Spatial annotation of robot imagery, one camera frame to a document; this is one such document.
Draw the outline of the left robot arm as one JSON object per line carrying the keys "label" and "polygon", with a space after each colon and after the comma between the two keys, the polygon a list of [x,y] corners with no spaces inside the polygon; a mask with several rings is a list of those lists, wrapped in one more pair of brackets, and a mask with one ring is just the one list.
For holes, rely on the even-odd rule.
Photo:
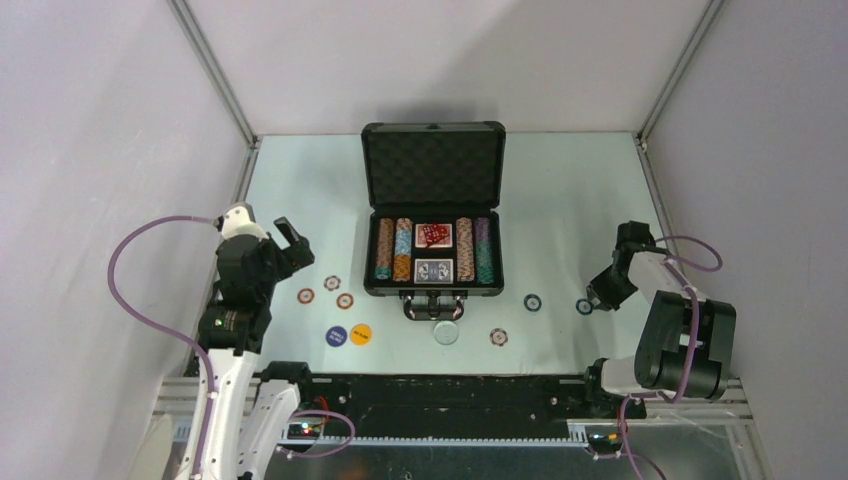
{"label": "left robot arm", "polygon": [[244,414],[263,338],[272,320],[276,285],[313,264],[307,238],[288,220],[275,225],[288,241],[280,248],[237,204],[217,225],[223,241],[217,255],[219,298],[199,322],[202,360],[199,395],[179,479],[259,479],[267,469],[284,424],[304,416],[316,403],[311,372],[304,362],[274,361],[260,374],[260,392]]}

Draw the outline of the green blue 50 chip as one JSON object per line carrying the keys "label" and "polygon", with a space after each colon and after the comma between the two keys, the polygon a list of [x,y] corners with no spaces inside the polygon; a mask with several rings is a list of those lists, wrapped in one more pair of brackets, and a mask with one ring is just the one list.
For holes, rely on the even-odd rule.
{"label": "green blue 50 chip", "polygon": [[594,311],[592,303],[585,298],[578,299],[575,302],[575,309],[580,315],[583,316],[591,315]]}
{"label": "green blue 50 chip", "polygon": [[538,312],[541,310],[542,301],[536,294],[528,294],[523,299],[523,305],[530,312]]}

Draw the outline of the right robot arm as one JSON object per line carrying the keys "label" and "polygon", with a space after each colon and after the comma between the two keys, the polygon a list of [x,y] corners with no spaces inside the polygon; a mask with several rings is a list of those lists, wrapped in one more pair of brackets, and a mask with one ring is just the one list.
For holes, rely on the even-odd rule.
{"label": "right robot arm", "polygon": [[682,272],[684,265],[696,264],[661,247],[648,224],[618,226],[610,265],[588,283],[575,308],[582,315],[617,311],[640,294],[649,310],[634,354],[600,358],[587,368],[581,402],[591,416],[610,416],[622,397],[658,396],[677,403],[723,396],[737,312],[695,287]]}

